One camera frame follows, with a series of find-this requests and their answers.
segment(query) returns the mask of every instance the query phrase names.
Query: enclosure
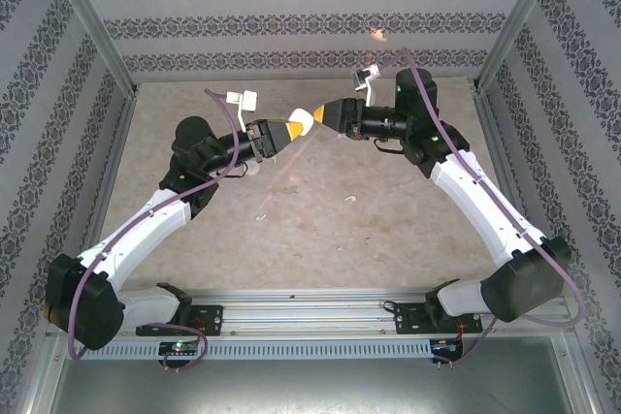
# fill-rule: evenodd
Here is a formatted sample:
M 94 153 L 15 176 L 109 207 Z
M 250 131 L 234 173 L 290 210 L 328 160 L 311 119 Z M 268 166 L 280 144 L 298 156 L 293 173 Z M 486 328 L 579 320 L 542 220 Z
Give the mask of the enclosure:
M 621 410 L 619 0 L 0 2 L 1 412 Z M 68 360 L 65 334 L 43 318 L 49 264 L 145 203 L 186 116 L 228 132 L 204 88 L 258 92 L 246 121 L 286 118 L 363 97 L 350 73 L 402 48 L 505 196 L 567 240 L 582 323 L 502 324 L 463 372 L 425 367 L 429 339 L 397 335 L 380 305 L 488 275 L 485 244 L 405 159 L 315 124 L 258 174 L 223 180 L 125 283 L 167 281 L 224 306 L 194 375 L 160 374 L 157 338 L 134 334 Z M 374 81 L 378 106 L 393 106 L 406 66 Z M 536 311 L 575 312 L 570 293 Z M 307 357 L 315 347 L 330 357 Z M 249 357 L 259 350 L 283 353 Z

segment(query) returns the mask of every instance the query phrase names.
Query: beige marble floor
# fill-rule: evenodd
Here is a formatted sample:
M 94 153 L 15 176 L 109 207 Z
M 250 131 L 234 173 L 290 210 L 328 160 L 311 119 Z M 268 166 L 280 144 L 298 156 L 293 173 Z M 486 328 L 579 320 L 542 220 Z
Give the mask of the beige marble floor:
M 441 117 L 493 174 L 468 84 L 437 83 Z M 377 104 L 392 106 L 394 81 L 374 85 Z M 166 174 L 179 121 L 202 115 L 218 136 L 228 133 L 206 86 L 257 91 L 255 118 L 286 118 L 297 107 L 312 111 L 355 95 L 350 80 L 143 84 L 104 235 L 142 206 Z M 482 240 L 448 197 L 404 157 L 379 153 L 370 142 L 338 139 L 315 125 L 276 163 L 260 168 L 256 176 L 223 181 L 201 215 L 156 248 L 125 288 L 158 281 L 238 290 L 434 286 L 493 269 Z

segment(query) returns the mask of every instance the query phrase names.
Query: cable connector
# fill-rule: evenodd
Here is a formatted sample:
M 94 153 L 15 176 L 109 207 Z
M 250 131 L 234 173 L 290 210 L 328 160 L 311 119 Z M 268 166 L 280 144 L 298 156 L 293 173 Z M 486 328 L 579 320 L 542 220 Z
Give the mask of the cable connector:
M 239 92 L 227 92 L 226 103 L 235 104 L 238 106 L 237 119 L 240 121 L 242 131 L 245 133 L 245 123 L 242 117 L 242 111 L 256 111 L 256 92 L 244 91 L 244 94 Z
M 351 74 L 353 78 L 353 85 L 356 91 L 363 91 L 367 89 L 367 102 L 366 107 L 371 107 L 376 103 L 376 93 L 371 87 L 371 81 L 379 77 L 379 67 L 376 63 L 363 70 L 356 70 Z

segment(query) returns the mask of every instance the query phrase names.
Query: wall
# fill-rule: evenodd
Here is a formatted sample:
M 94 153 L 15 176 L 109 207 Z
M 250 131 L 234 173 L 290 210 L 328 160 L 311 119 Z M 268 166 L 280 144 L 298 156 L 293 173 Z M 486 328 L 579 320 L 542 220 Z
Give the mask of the wall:
M 68 0 L 0 0 L 0 413 L 19 405 L 47 267 L 82 250 L 125 105 Z
M 474 77 L 515 1 L 92 0 L 137 82 L 346 78 L 403 47 Z
M 620 0 L 538 0 L 487 90 L 524 210 L 572 247 L 605 412 L 621 411 L 620 28 Z

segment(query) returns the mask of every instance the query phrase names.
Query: damask wallpaper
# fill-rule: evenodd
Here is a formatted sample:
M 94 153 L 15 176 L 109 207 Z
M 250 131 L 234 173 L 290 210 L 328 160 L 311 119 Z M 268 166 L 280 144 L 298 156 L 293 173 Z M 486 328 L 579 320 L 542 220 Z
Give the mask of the damask wallpaper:
M 605 412 L 621 411 L 620 16 L 619 0 L 539 0 L 487 89 L 525 212 L 572 247 Z
M 123 96 L 68 0 L 0 0 L 0 413 L 42 340 L 47 267 L 78 253 Z
M 515 1 L 92 0 L 137 82 L 344 78 L 403 47 L 474 77 Z

